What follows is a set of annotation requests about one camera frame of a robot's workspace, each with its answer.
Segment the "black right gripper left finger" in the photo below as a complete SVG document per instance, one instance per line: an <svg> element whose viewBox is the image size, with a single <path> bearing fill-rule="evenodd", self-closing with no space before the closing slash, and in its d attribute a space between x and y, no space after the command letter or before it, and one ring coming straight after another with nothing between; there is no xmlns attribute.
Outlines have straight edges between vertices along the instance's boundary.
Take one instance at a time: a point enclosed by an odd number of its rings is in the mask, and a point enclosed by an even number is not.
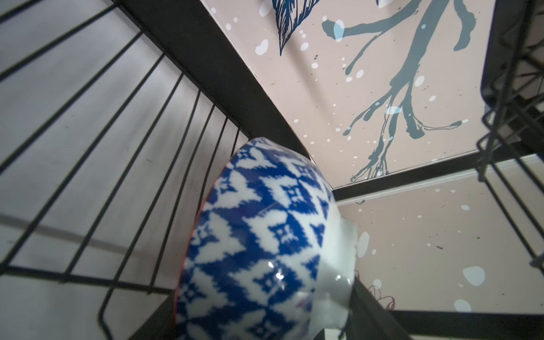
<svg viewBox="0 0 544 340"><path fill-rule="evenodd" d="M175 293L170 293L165 301L139 327L129 340L160 339L173 340L176 338Z"/></svg>

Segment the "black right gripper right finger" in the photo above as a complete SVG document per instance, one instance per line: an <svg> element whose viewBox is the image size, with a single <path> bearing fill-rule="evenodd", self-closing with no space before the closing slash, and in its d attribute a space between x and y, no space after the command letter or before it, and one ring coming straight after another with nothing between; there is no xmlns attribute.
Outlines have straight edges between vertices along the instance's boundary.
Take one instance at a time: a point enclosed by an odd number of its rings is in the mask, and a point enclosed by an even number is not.
<svg viewBox="0 0 544 340"><path fill-rule="evenodd" d="M348 315L344 327L347 340L411 339L409 333L378 303L359 280L354 282Z"/></svg>

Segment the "black two-tier dish rack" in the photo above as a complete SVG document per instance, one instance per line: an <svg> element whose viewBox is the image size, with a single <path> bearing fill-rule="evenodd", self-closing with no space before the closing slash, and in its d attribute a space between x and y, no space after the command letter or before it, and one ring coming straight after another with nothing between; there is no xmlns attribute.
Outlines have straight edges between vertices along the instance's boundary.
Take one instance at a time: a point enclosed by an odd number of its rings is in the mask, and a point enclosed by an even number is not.
<svg viewBox="0 0 544 340"><path fill-rule="evenodd" d="M1 338L127 339L253 137L334 189L470 154L493 1L3 1Z"/></svg>

